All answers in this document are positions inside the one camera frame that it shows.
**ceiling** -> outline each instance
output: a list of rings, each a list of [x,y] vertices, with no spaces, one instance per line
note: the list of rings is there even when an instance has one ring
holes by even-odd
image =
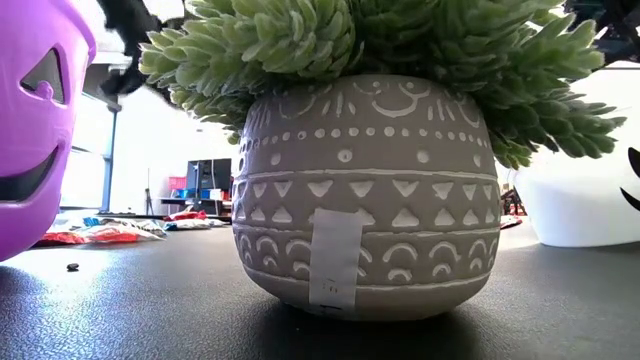
[[[82,13],[98,43],[98,56],[94,63],[127,63],[122,55],[124,44],[115,32],[104,28],[105,16],[96,0],[71,0]],[[180,0],[144,0],[147,9],[161,20],[180,17],[183,14]]]

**tape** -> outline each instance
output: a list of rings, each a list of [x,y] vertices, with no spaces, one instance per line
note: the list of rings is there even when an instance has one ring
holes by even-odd
[[[317,209],[313,215],[309,304],[324,314],[355,310],[362,226],[358,214]]]

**table surface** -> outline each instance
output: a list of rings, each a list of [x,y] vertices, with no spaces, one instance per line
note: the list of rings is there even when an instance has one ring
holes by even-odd
[[[0,359],[640,358],[637,246],[548,248],[524,224],[499,251],[484,290],[451,313],[359,324],[255,286],[229,228],[31,250],[0,264]]]

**succulent plant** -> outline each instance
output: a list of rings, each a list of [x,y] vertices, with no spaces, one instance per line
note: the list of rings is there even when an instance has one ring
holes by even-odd
[[[528,166],[540,146],[571,157],[613,151],[624,118],[585,103],[569,81],[603,55],[594,23],[567,31],[560,0],[192,0],[199,20],[149,34],[140,70],[237,141],[261,95],[362,73],[422,77],[470,94],[496,158]],[[536,30],[531,24],[541,26]]]

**red box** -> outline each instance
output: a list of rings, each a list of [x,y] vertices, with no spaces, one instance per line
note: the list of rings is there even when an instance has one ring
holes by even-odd
[[[186,176],[170,176],[169,177],[169,190],[182,190],[187,187]]]

